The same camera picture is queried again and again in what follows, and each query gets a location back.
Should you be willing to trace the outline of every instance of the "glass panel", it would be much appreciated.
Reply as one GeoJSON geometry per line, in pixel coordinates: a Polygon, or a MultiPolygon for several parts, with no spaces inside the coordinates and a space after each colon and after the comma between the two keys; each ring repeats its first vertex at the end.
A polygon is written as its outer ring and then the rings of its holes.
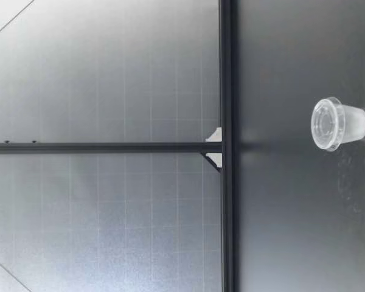
{"type": "Polygon", "coordinates": [[[0,34],[0,142],[202,141],[217,0],[35,1],[0,34]]]}
{"type": "Polygon", "coordinates": [[[0,261],[32,291],[221,291],[220,218],[200,155],[0,156],[0,261]]]}

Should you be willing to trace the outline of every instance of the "cup lid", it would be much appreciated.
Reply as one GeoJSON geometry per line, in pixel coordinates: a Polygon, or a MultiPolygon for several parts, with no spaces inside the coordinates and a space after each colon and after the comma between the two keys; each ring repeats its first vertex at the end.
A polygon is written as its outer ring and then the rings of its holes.
{"type": "Polygon", "coordinates": [[[311,132],[315,144],[327,151],[336,150],[343,140],[345,115],[341,102],[335,97],[320,100],[311,117],[311,132]]]}

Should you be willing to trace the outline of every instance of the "white bracket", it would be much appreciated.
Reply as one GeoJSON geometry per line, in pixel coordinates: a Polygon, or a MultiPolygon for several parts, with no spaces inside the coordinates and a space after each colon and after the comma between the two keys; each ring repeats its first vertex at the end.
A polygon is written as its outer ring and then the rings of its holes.
{"type": "MultiPolygon", "coordinates": [[[[221,128],[217,128],[215,132],[206,139],[206,142],[221,142],[221,128]]],[[[206,156],[211,159],[215,165],[221,169],[222,167],[222,154],[221,153],[206,153],[206,156]]]]}

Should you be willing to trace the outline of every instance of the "black metal frame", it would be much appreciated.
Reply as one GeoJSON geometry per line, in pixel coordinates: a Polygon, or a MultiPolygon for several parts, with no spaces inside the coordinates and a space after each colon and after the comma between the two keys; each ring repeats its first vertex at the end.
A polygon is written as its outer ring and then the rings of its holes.
{"type": "Polygon", "coordinates": [[[221,213],[223,292],[233,292],[234,285],[234,229],[233,194],[237,161],[234,157],[234,132],[237,123],[235,101],[232,98],[232,0],[219,0],[220,6],[220,103],[222,142],[197,143],[5,143],[0,154],[63,154],[63,153],[222,153],[221,213]]]}
{"type": "Polygon", "coordinates": [[[221,153],[221,142],[178,143],[2,143],[0,154],[221,153]]]}
{"type": "Polygon", "coordinates": [[[235,291],[234,279],[234,131],[236,124],[235,101],[232,92],[232,0],[219,0],[220,5],[220,102],[222,127],[222,254],[223,292],[235,291]]]}

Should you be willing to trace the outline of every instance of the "clear plastic cup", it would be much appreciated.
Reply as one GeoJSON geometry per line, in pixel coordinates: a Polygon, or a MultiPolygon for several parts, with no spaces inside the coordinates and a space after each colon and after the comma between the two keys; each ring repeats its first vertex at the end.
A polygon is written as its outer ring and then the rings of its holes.
{"type": "Polygon", "coordinates": [[[320,149],[334,151],[342,143],[365,137],[365,111],[335,97],[322,99],[312,112],[311,132],[320,149]]]}

